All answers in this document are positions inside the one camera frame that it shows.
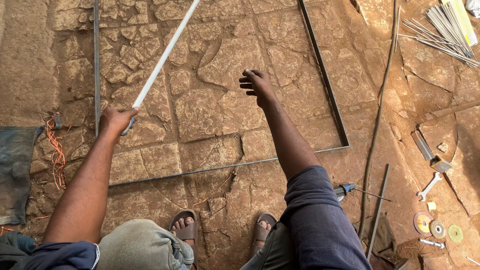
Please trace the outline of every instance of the hand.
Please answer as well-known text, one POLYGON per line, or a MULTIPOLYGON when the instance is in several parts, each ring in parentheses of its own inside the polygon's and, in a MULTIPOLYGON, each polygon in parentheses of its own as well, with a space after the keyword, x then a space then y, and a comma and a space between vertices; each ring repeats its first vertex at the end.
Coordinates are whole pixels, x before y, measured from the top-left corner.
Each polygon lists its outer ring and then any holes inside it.
POLYGON ((106 135, 112 139, 120 141, 120 134, 130 124, 130 119, 138 114, 140 108, 106 108, 100 116, 100 123, 98 124, 98 134, 106 135))
POLYGON ((240 78, 240 88, 253 89, 253 91, 247 91, 249 96, 257 96, 257 105, 260 108, 264 108, 266 105, 272 102, 278 101, 270 83, 270 78, 267 74, 259 70, 249 70, 246 68, 243 73, 245 77, 240 78))

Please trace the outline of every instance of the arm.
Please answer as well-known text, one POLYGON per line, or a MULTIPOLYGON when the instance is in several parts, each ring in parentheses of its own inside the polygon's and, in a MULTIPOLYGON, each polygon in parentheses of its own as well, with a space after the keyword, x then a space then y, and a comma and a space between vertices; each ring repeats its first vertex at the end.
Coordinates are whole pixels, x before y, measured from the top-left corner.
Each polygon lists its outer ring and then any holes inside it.
POLYGON ((257 104, 264 110, 268 126, 272 132, 275 150, 287 179, 301 170, 320 165, 310 145, 293 125, 282 105, 276 98, 267 74, 258 70, 243 71, 241 88, 253 89, 247 95, 257 96, 257 104))
POLYGON ((138 108, 108 108, 102 114, 98 138, 55 207, 44 243, 100 241, 113 148, 137 112, 138 108))

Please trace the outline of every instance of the shirt sleeve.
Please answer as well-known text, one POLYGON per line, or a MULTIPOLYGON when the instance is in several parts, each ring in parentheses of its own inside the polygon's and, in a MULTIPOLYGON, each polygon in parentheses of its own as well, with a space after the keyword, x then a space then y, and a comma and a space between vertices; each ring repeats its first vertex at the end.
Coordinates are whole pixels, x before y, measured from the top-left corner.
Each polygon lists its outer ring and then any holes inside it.
POLYGON ((87 241, 47 242, 33 251, 24 270, 94 269, 99 258, 98 246, 87 241))
POLYGON ((301 269, 371 270, 325 168, 311 166, 287 182, 280 221, 290 232, 301 269))

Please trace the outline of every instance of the foot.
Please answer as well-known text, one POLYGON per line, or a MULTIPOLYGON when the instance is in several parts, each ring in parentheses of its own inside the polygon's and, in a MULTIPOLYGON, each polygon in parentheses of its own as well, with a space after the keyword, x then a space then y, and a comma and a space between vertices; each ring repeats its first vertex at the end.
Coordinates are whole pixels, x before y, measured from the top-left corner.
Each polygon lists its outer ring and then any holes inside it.
MULTIPOLYGON (((267 224, 265 221, 260 221, 259 225, 260 225, 262 228, 267 229, 268 231, 270 231, 270 230, 272 229, 272 225, 271 225, 271 224, 267 224)), ((262 246, 265 245, 265 241, 256 240, 254 245, 259 246, 259 247, 262 247, 262 246)))
MULTIPOLYGON (((195 221, 193 220, 193 218, 191 217, 187 217, 186 220, 184 219, 179 219, 178 221, 175 222, 175 225, 172 226, 172 230, 181 230, 183 228, 185 228, 186 226, 190 225, 190 224, 193 224, 195 221)), ((194 240, 193 239, 186 239, 186 240, 183 240, 185 243, 189 244, 191 247, 193 247, 193 244, 195 244, 194 240)), ((197 268, 195 268, 194 265, 192 265, 192 268, 191 270, 196 270, 197 268)))

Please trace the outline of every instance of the bolt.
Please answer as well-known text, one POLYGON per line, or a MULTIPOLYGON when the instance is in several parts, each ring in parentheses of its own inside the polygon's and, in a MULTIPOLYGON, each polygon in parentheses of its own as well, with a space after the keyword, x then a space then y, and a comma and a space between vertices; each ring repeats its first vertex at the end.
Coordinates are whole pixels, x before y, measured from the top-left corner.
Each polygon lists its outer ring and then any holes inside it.
POLYGON ((421 238, 419 238, 419 241, 422 242, 422 243, 425 243, 425 244, 438 246, 439 248, 444 248, 445 247, 445 245, 443 243, 437 243, 437 242, 434 242, 434 241, 429 241, 429 240, 425 240, 425 239, 421 239, 421 238))

